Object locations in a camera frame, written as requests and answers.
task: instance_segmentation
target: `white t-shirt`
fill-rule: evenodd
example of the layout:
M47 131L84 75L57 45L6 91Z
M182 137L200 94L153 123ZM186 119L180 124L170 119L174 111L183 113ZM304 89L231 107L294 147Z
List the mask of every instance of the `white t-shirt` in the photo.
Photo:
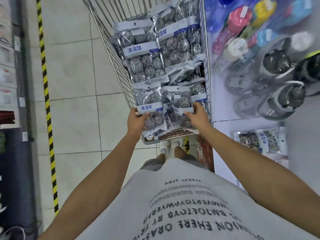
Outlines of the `white t-shirt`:
M139 170L77 239L318 239L180 159Z

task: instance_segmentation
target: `person's right hand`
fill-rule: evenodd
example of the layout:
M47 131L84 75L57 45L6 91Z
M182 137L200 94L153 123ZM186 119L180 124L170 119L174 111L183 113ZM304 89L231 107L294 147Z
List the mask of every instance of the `person's right hand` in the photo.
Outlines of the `person's right hand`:
M198 102L193 103L193 108L195 113L183 113L191 120L191 124L202 133L208 126L211 126L208 114Z

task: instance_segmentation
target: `gray shorts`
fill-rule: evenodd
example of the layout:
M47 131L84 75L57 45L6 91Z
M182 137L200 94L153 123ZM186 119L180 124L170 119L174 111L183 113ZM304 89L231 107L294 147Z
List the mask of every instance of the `gray shorts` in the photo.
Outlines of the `gray shorts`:
M199 168L207 169L206 166L201 165L200 162L193 155L186 154L183 156L181 160L187 163L190 163L192 165L195 165ZM140 170L158 171L160 168L162 168L164 163L165 161L163 161L162 159L158 159L158 158L150 159L143 164Z

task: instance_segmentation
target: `yellow and black striped tape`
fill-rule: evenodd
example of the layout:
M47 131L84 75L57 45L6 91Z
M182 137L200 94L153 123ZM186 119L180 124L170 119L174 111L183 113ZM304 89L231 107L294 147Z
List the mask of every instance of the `yellow and black striped tape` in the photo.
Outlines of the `yellow and black striped tape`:
M41 3L40 0L37 2L37 14L38 14L38 28L39 28L39 45L41 51L41 63L42 63L42 81L44 88L44 100L45 100L45 110L47 114L47 128L48 128L48 138L49 138L49 149L50 149L50 162L51 162L51 182L52 182L52 192L54 201L54 214L57 215L59 211L58 205L58 186L56 177L56 164L54 161L54 142L52 137L52 124L50 115L50 102L49 102L49 90L48 90L48 77L47 77L47 67L46 67L46 52L45 44L43 43L43 24L41 16Z

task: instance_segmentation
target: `tiled floor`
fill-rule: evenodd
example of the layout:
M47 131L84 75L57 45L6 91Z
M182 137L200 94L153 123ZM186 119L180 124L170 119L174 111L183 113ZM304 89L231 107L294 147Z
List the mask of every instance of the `tiled floor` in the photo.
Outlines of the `tiled floor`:
M125 135L129 108L82 0L41 1L61 207L78 183ZM35 0L27 0L26 4L30 84L36 120L35 159L38 160L40 181L38 201L46 229L54 218L46 112ZM197 151L195 144L192 138L192 154ZM156 156L156 145L146 146L140 141L134 150L125 182L146 160Z

